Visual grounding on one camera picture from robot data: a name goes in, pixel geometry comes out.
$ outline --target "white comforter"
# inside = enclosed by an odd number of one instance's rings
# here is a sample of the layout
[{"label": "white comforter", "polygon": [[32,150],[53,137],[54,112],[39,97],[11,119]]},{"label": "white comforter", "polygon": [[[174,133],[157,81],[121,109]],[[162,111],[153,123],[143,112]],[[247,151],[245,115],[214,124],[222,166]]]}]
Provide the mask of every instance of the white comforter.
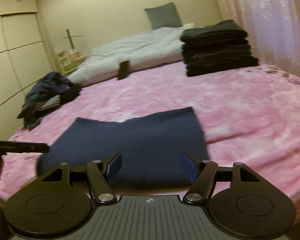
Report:
[{"label": "white comforter", "polygon": [[119,64],[126,60],[130,72],[181,61],[179,39],[185,29],[164,27],[97,47],[69,79],[87,86],[117,76]]}]

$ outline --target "pink curtain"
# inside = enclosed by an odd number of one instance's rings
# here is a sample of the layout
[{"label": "pink curtain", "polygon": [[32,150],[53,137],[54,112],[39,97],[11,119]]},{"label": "pink curtain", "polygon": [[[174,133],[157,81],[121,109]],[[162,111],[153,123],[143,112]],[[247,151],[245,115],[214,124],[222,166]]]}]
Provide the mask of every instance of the pink curtain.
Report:
[{"label": "pink curtain", "polygon": [[248,31],[254,56],[300,76],[300,0],[218,0],[222,17]]}]

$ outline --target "gray pillow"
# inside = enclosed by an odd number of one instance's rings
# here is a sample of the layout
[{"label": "gray pillow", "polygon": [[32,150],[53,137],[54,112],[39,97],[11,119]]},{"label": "gray pillow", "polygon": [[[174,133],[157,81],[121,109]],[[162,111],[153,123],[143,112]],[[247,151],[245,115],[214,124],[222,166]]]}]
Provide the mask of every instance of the gray pillow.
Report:
[{"label": "gray pillow", "polygon": [[159,7],[145,9],[145,11],[153,30],[162,27],[178,28],[182,26],[177,8],[173,2]]}]

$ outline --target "pile of clothes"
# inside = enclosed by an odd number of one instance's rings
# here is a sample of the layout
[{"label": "pile of clothes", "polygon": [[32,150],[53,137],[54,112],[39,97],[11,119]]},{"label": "pile of clothes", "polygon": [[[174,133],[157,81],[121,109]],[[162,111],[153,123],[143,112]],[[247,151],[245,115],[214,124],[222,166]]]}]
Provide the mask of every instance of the pile of clothes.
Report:
[{"label": "pile of clothes", "polygon": [[258,59],[252,56],[247,36],[234,20],[185,30],[180,40],[185,43],[182,55],[187,76],[259,65]]},{"label": "pile of clothes", "polygon": [[17,118],[23,118],[24,127],[32,130],[40,124],[42,116],[74,100],[81,88],[81,85],[72,83],[60,73],[50,72],[26,95]]}]

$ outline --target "silver screw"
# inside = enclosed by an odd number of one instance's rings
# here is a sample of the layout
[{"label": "silver screw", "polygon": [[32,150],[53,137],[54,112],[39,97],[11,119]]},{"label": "silver screw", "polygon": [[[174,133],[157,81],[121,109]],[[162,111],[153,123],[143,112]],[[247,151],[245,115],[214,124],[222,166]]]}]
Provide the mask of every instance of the silver screw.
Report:
[{"label": "silver screw", "polygon": [[186,196],[186,199],[189,200],[189,201],[191,201],[191,202],[195,202],[195,201],[201,200],[202,197],[199,194],[197,194],[197,193],[191,193],[191,194],[188,194]]},{"label": "silver screw", "polygon": [[104,194],[101,194],[98,196],[98,199],[101,201],[104,201],[104,202],[113,200],[113,198],[114,198],[114,196],[109,193],[104,193]]}]

